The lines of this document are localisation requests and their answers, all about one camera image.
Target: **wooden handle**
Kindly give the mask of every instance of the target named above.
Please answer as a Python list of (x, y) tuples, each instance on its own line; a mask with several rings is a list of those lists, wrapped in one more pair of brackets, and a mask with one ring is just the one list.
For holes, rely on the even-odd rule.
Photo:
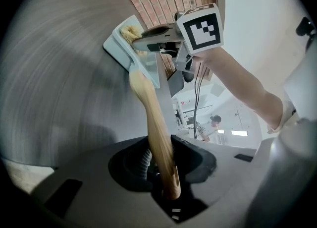
[(139, 70), (129, 74), (130, 86), (143, 103), (148, 120), (148, 139), (150, 150), (163, 183), (163, 196), (175, 200), (180, 196), (177, 167), (174, 164), (173, 146), (153, 83)]

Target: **forearm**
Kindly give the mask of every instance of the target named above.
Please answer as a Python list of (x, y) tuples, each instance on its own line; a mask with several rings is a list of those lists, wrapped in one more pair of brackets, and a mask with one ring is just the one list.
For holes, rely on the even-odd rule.
[(271, 128), (278, 127), (283, 105), (277, 96), (267, 92), (261, 82), (224, 49), (209, 50), (204, 56), (205, 65), (237, 99), (254, 110)]

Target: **ceiling light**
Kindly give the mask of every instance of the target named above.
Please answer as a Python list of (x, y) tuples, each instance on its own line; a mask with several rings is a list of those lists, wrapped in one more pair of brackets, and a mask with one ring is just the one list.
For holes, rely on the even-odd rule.
[(248, 132), (247, 131), (234, 131), (234, 130), (232, 130), (231, 133), (233, 135), (248, 136)]

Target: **human arm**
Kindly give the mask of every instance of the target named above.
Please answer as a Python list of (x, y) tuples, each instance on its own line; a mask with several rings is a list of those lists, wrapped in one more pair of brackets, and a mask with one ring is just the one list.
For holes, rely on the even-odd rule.
[(262, 83), (241, 66), (221, 47), (196, 54), (225, 85), (225, 87), (247, 107), (254, 110), (272, 129), (278, 128), (282, 114), (282, 101), (266, 91)]

